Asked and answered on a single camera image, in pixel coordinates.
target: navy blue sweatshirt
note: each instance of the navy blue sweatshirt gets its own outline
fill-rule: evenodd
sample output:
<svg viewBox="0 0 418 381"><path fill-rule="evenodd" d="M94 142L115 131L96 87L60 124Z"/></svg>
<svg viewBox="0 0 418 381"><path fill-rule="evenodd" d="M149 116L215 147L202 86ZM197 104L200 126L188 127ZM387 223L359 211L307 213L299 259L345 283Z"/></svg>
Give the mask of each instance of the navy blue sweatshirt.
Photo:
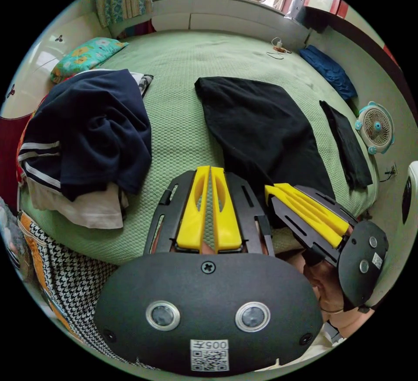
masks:
<svg viewBox="0 0 418 381"><path fill-rule="evenodd" d="M137 194L151 157L141 91L124 69L56 85L29 121L18 159L28 177L74 201L109 182Z"/></svg>

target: yellow plastic piece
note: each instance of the yellow plastic piece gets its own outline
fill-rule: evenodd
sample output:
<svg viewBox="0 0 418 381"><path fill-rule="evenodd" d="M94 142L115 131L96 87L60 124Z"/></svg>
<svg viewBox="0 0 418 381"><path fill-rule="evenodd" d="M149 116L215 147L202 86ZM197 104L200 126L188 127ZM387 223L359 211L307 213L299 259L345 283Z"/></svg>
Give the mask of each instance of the yellow plastic piece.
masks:
<svg viewBox="0 0 418 381"><path fill-rule="evenodd" d="M210 166L200 166L196 170L177 236L177 244L182 249L199 250L202 253L209 171ZM200 209L198 209L200 197L202 197L202 200L200 202Z"/></svg>
<svg viewBox="0 0 418 381"><path fill-rule="evenodd" d="M348 230L349 223L290 184L266 185L265 195L266 200L269 195L277 197L316 230L333 248L339 246Z"/></svg>
<svg viewBox="0 0 418 381"><path fill-rule="evenodd" d="M223 168L212 167L211 174L215 252L238 249L242 244L241 233ZM219 209L219 201L222 204L222 211Z"/></svg>

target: black towel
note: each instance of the black towel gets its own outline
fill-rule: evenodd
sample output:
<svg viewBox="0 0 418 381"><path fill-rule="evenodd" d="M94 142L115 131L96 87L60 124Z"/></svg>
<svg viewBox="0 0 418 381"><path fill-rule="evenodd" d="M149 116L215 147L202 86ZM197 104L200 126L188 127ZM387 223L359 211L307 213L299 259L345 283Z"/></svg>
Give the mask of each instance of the black towel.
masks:
<svg viewBox="0 0 418 381"><path fill-rule="evenodd" d="M319 101L319 103L327 116L332 135L337 143L347 184L350 189L366 188L373 183L373 179L349 120L325 101Z"/></svg>
<svg viewBox="0 0 418 381"><path fill-rule="evenodd" d="M225 170L246 179L266 210L264 186L287 182L335 195L312 127L280 86L238 78L199 78L206 124Z"/></svg>

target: fan grille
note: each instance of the fan grille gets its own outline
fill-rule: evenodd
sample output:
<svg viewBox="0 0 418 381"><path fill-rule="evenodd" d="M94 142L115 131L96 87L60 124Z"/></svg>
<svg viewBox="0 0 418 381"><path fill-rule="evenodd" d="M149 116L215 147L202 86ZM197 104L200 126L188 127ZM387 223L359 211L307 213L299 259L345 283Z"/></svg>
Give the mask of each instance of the fan grille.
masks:
<svg viewBox="0 0 418 381"><path fill-rule="evenodd" d="M376 122L381 125L379 131L375 128ZM364 116L364 131L369 139L378 146L384 146L392 137L391 124L388 118L382 111L375 108L368 110Z"/></svg>

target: headboard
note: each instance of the headboard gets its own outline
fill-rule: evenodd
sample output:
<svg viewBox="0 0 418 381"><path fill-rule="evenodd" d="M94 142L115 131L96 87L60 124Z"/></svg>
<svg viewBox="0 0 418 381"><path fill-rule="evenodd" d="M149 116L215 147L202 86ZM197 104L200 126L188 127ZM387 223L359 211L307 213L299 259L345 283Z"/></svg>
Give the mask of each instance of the headboard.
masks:
<svg viewBox="0 0 418 381"><path fill-rule="evenodd" d="M33 112L53 87L50 73L63 56L91 38L111 38L95 12L58 27L57 24L48 27L22 61L5 96L1 117L19 118Z"/></svg>

